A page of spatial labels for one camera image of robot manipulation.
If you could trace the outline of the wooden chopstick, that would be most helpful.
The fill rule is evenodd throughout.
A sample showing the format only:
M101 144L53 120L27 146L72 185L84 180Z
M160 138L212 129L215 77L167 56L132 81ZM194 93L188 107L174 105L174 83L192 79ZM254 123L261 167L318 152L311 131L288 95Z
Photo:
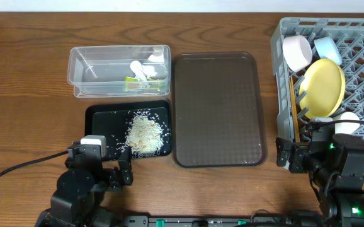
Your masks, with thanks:
M292 77L290 78L289 86L290 86L290 101L291 101L291 107L292 107L294 140L296 143L298 143L300 141L300 136L299 136L299 127L298 127L298 118L297 118L297 105L295 102L295 90L294 90Z
M292 118L293 118L295 142L299 143L300 142L299 123L297 118L297 106L294 95L292 95Z

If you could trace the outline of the white cup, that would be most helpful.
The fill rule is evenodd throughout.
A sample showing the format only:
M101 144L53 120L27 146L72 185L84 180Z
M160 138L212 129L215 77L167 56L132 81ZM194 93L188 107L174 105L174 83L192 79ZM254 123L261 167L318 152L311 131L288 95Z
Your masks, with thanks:
M359 117L353 112L344 112L335 116L333 120L359 120ZM336 134L352 134L359 126L359 123L342 122L335 124L334 130Z

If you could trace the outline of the leftover rice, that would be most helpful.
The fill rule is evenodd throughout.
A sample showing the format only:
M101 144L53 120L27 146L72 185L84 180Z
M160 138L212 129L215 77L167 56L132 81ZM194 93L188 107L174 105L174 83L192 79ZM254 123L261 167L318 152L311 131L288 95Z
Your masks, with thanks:
M108 150L134 158L166 156L171 151L171 128L165 108L140 108L115 112L115 128Z

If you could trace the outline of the yellow plate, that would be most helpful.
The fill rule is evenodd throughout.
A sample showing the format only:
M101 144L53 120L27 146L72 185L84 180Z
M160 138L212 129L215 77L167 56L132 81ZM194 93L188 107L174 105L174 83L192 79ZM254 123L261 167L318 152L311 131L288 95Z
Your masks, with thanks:
M315 61L304 74L299 93L305 96L299 102L302 110L308 109L309 119L329 117L343 101L346 80L343 70L330 59Z

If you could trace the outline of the white napkin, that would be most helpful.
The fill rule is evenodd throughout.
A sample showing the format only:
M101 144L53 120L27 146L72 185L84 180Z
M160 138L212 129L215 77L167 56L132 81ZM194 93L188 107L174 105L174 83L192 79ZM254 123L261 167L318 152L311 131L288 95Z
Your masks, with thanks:
M145 66L140 61L132 61L130 69L135 74L137 81L148 81L157 75L153 66Z

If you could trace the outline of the light blue bowl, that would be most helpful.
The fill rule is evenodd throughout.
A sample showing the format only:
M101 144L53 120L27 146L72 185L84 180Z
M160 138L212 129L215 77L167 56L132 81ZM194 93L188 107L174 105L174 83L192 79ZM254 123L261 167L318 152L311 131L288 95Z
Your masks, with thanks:
M318 38L314 40L314 46L321 59L330 59L337 65L342 65L343 61L341 55L331 37Z

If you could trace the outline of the pink bowl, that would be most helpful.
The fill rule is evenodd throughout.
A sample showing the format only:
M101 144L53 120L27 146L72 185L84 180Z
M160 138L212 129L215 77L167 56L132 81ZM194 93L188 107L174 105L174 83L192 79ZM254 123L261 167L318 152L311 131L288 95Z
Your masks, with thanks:
M312 49L304 36L284 38L282 50L284 59L293 72L304 69L312 62Z

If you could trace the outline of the green snack wrapper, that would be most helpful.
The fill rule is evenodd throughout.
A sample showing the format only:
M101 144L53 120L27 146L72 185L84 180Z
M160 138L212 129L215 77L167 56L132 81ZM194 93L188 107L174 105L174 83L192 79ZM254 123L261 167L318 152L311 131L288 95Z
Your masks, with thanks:
M142 91L142 90L160 90L164 86L164 82L160 79L149 78L147 81L140 80L139 78L126 77L125 78L125 91Z

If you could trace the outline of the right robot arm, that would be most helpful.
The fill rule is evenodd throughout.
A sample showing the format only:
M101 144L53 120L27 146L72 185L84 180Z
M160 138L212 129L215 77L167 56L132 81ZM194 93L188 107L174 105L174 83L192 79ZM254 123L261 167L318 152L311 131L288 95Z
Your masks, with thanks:
M327 226L364 226L364 141L350 134L315 136L309 143L277 137L276 164L308 174Z

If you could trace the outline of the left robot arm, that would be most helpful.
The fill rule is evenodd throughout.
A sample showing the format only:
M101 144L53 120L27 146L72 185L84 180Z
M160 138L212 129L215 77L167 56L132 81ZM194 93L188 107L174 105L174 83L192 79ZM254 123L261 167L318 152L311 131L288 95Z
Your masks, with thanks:
M101 206L105 192L120 192L132 185L132 151L118 157L119 167L104 168L104 147L74 142L67 148L67 171L57 180L50 208L41 212L36 227L123 226L122 217Z

